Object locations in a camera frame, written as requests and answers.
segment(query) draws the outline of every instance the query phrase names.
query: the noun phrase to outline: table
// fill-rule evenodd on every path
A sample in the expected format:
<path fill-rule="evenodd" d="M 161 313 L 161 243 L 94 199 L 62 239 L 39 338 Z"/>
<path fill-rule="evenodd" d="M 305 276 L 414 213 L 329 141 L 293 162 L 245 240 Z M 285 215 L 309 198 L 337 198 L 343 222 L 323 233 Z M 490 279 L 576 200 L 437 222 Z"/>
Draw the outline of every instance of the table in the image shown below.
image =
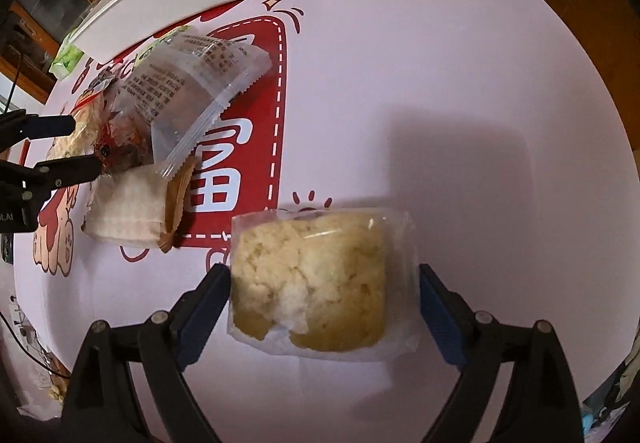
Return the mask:
<path fill-rule="evenodd" d="M 245 0 L 192 25 L 266 49 L 274 69 L 198 151 L 210 170 L 195 176 L 183 248 L 86 237 L 85 187 L 58 200 L 60 232 L 40 264 L 33 235 L 17 236 L 18 300 L 63 363 L 93 320 L 137 323 L 196 286 L 225 260 L 233 214 L 372 204 L 412 213 L 421 260 L 472 308 L 553 322 L 581 397 L 626 356 L 638 175 L 604 83 L 544 1 Z M 118 59 L 124 76 L 151 42 Z M 68 111 L 97 68 L 83 60 L 46 111 Z M 34 142 L 28 165 L 49 145 Z M 223 314 L 186 379 L 230 443 L 419 441 L 457 378 L 428 333 L 416 354 L 353 364 L 269 357 L 225 325 Z"/>

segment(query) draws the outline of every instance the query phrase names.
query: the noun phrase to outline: red chinese character sign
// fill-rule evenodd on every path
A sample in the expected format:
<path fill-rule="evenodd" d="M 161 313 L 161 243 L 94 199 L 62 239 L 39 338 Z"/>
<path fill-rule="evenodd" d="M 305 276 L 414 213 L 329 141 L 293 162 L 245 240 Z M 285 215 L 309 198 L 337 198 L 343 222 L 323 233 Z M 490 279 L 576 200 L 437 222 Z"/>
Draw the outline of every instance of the red chinese character sign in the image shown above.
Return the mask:
<path fill-rule="evenodd" d="M 202 163 L 191 179 L 176 241 L 218 249 L 228 246 L 233 216 L 278 204 L 287 44 L 283 22 L 272 16 L 242 20 L 210 35 L 255 44 L 273 62 L 271 71 L 234 100 L 196 147 Z"/>

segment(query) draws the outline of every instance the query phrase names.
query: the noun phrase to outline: blue gripper pad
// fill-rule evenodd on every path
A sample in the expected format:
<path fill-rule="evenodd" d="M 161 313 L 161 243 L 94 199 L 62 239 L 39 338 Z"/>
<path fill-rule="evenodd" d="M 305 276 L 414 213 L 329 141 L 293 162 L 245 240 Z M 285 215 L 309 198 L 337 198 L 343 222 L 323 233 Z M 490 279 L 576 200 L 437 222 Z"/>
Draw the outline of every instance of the blue gripper pad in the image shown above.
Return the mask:
<path fill-rule="evenodd" d="M 462 372 L 472 330 L 468 315 L 473 314 L 459 296 L 443 285 L 428 264 L 420 265 L 420 313 L 445 362 Z"/>
<path fill-rule="evenodd" d="M 224 264 L 215 264 L 200 285 L 185 293 L 174 307 L 172 327 L 177 329 L 172 331 L 178 343 L 175 363 L 180 372 L 200 358 L 230 292 L 231 272 Z"/>

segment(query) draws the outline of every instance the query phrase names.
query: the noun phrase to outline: metal screw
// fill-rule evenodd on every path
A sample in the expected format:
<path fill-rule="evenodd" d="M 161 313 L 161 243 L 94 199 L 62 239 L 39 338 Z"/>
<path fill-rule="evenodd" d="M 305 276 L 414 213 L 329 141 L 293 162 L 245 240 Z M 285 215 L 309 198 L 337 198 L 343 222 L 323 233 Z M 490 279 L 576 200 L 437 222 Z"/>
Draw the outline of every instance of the metal screw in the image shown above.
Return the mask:
<path fill-rule="evenodd" d="M 543 333 L 551 333 L 554 330 L 553 326 L 546 320 L 539 320 L 536 324 L 536 328 L 538 331 L 542 331 Z"/>
<path fill-rule="evenodd" d="M 487 311 L 476 311 L 476 320 L 480 324 L 491 324 L 494 321 L 494 316 Z"/>
<path fill-rule="evenodd" d="M 164 324 L 167 320 L 169 320 L 169 314 L 166 311 L 156 311 L 151 315 L 151 322 L 154 324 Z"/>
<path fill-rule="evenodd" d="M 94 333 L 102 333 L 107 329 L 107 322 L 104 320 L 97 320 L 93 324 L 91 324 L 91 331 Z"/>

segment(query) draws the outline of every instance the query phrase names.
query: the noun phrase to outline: bread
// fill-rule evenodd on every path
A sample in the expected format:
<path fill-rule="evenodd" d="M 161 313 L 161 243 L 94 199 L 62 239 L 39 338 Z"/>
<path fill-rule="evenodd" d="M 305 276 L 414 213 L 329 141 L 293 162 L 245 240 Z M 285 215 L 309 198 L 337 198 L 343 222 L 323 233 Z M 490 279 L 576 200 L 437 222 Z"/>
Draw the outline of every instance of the bread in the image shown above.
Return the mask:
<path fill-rule="evenodd" d="M 364 212 L 245 230 L 232 261 L 234 324 L 264 340 L 276 324 L 297 347 L 351 351 L 385 331 L 382 227 Z"/>

